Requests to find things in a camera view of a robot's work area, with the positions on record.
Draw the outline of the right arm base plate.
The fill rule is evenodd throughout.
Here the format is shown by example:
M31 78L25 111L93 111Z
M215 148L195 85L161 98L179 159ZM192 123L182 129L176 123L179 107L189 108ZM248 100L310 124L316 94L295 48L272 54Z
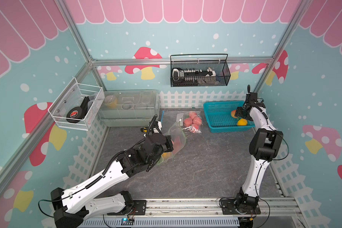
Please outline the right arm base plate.
M221 198L219 200L219 206L223 215L240 215L251 216L261 214L259 206L253 207L251 204L241 203L237 205L236 199L233 198Z

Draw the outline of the pink peach front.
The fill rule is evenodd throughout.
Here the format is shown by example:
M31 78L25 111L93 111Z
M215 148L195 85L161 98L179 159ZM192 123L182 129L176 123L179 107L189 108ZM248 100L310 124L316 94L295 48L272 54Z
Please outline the pink peach front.
M172 139L172 143L174 147L181 147L182 146L182 142L180 137L175 137Z

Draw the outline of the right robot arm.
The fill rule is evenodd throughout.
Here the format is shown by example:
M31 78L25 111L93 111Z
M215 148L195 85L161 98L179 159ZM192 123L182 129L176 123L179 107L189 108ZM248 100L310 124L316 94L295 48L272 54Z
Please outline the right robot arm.
M271 123L266 106L259 101L258 94L250 91L243 106L238 107L236 116L252 121L256 133L249 144L251 164L247 178L236 195L234 207L239 214L256 214L260 200L260 186L267 167L277 157L284 135Z

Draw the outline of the clear blue zip-top bag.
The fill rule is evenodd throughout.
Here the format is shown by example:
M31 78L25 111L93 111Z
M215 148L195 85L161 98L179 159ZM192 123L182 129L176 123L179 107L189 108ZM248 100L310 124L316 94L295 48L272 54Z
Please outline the clear blue zip-top bag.
M196 109L165 109L161 113L162 131L167 132L174 124L184 132L201 134L203 119L200 110Z

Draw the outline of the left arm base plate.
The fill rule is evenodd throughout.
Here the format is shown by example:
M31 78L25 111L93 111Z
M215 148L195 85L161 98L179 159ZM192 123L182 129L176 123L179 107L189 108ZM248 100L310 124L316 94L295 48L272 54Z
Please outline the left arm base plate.
M117 215L145 215L146 211L146 200L134 200L134 203L131 206L125 206L118 213L107 213L108 216L117 216Z

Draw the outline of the yellow peach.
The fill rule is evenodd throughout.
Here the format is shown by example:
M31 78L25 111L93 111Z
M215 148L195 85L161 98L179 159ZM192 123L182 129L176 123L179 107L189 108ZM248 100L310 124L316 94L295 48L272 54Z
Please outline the yellow peach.
M249 123L248 123L248 120L246 119L239 119L238 122L237 122L237 126L247 126Z
M167 153L163 153L162 154L162 158L164 161L170 159L170 158L173 158L173 153L172 152L167 152Z

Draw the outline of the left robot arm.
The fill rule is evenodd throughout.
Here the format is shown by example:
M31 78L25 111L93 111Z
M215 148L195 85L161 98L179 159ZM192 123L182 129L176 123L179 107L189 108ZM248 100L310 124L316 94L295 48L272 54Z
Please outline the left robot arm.
M116 153L107 166L84 182L68 189L51 192L54 219L57 228L77 228L84 220L99 215L128 215L136 210L128 191L114 196L99 195L118 183L141 172L149 172L164 153L173 151L172 138L163 135L157 115L151 119L145 137L127 150Z

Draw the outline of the green zipper bag with coasters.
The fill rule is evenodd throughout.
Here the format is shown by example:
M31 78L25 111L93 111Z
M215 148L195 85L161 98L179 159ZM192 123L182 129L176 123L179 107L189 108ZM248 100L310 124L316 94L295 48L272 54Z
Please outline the green zipper bag with coasters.
M161 163L167 162L168 160L172 159L186 144L186 136L182 129L182 120L179 119L176 121L168 130L167 135L170 135L172 138L172 146L173 151L163 153L157 165Z

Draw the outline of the large pink peach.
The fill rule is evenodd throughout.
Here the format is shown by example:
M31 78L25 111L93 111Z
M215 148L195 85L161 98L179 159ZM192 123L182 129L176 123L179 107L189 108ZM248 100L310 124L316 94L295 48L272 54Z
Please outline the large pink peach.
M184 127L190 127L192 124L193 124L193 120L190 119L190 118L186 118L186 119L184 119L184 121L183 121L183 126L184 126Z

